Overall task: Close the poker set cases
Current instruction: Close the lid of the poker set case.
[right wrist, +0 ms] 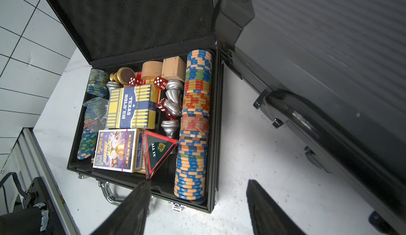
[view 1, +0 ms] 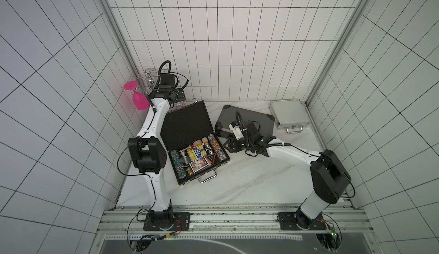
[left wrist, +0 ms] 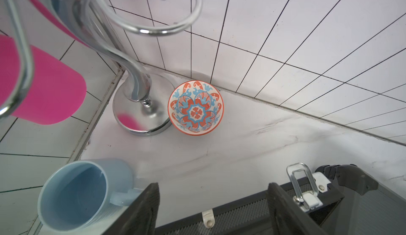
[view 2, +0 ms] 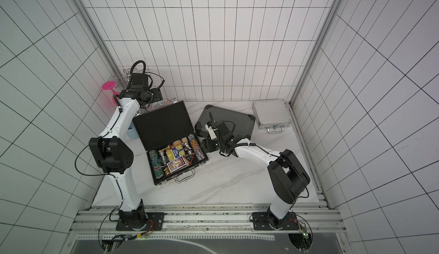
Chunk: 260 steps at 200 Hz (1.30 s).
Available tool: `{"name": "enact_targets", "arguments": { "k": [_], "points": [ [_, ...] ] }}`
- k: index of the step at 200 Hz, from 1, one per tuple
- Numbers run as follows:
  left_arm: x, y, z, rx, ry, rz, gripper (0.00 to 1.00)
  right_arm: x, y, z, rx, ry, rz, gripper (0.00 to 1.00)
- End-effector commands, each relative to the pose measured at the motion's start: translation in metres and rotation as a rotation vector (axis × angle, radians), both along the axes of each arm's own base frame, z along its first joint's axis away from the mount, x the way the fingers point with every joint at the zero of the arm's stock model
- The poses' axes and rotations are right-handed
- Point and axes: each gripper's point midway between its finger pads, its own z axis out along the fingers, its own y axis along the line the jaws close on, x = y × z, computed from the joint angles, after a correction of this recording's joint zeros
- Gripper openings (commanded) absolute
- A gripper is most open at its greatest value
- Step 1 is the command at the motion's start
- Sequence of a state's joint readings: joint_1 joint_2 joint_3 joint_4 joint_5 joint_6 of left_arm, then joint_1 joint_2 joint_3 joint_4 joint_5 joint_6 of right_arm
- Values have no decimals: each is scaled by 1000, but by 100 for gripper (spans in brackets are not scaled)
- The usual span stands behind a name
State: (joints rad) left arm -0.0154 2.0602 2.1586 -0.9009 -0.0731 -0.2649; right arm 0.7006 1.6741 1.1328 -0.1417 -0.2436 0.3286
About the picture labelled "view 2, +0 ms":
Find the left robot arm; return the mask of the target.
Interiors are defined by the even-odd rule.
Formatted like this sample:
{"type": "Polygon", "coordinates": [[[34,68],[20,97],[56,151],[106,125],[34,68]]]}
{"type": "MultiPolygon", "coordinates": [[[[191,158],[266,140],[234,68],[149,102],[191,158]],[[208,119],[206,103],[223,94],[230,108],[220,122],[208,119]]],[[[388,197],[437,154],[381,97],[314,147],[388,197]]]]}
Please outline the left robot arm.
{"type": "Polygon", "coordinates": [[[165,79],[161,79],[161,83],[154,87],[151,75],[151,72],[146,71],[145,61],[134,62],[126,88],[113,95],[117,107],[109,124],[98,137],[91,138],[88,144],[97,166],[105,175],[110,176],[117,192],[121,194],[119,222],[134,230],[141,229],[147,223],[147,216],[131,172],[134,153],[126,145],[125,138],[137,112],[163,100],[161,87],[165,79]]]}

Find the silver poker case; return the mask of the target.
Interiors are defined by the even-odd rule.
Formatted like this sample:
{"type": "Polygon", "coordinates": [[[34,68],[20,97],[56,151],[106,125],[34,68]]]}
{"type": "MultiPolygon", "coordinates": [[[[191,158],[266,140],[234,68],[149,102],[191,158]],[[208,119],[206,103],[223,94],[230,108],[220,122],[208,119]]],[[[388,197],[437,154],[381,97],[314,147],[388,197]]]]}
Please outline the silver poker case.
{"type": "Polygon", "coordinates": [[[283,99],[254,101],[252,105],[259,130],[280,134],[293,123],[287,103],[283,99]]]}

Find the black poker case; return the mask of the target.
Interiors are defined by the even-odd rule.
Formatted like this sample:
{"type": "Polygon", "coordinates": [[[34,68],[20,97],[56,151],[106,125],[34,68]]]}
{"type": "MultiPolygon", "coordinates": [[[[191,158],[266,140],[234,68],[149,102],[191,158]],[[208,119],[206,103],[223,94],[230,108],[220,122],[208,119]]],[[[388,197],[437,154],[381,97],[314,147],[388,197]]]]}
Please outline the black poker case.
{"type": "Polygon", "coordinates": [[[207,138],[209,136],[205,125],[210,121],[210,113],[212,114],[213,120],[216,124],[218,122],[225,122],[227,128],[233,133],[234,136],[251,139],[256,121],[255,116],[220,108],[210,104],[205,106],[202,114],[195,123],[194,129],[198,137],[207,138]]]}
{"type": "Polygon", "coordinates": [[[139,115],[133,124],[147,152],[155,185],[208,161],[183,101],[139,115]]]}

